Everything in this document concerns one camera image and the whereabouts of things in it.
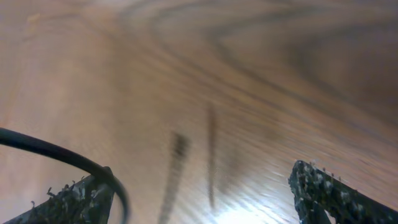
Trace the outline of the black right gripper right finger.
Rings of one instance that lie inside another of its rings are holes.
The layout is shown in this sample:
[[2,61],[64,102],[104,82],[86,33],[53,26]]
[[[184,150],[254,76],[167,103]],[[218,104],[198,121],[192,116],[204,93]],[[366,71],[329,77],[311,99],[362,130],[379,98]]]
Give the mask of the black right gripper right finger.
[[312,163],[296,161],[288,179],[303,224],[397,224],[393,210],[345,185]]

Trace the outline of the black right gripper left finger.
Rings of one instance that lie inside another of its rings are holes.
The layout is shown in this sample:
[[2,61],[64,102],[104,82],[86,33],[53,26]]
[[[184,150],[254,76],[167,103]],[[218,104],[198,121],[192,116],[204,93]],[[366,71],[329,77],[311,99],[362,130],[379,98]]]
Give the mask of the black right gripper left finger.
[[114,190],[89,175],[56,194],[48,189],[47,195],[46,202],[5,224],[107,224]]

